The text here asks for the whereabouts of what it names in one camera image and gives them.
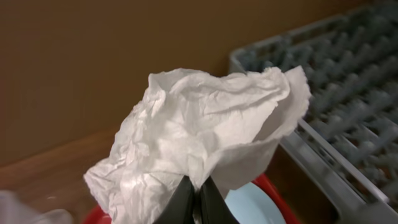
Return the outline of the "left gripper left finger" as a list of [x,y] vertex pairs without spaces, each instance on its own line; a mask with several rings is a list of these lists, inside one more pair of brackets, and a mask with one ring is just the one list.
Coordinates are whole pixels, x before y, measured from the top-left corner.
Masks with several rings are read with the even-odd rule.
[[195,188],[184,176],[154,224],[194,224]]

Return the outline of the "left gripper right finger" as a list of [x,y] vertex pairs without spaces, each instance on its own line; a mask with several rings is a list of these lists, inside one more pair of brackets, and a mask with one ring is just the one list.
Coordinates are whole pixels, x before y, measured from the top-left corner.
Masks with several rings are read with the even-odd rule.
[[200,208],[202,224],[239,224],[211,177],[200,189]]

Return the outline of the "white napkin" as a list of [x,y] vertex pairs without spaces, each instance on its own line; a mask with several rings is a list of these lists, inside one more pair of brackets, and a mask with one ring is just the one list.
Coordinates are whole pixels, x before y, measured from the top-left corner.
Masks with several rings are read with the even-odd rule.
[[302,67],[225,77],[179,68],[148,82],[109,156],[84,175],[113,223],[154,222],[183,177],[195,190],[212,178],[222,196],[254,180],[311,96]]

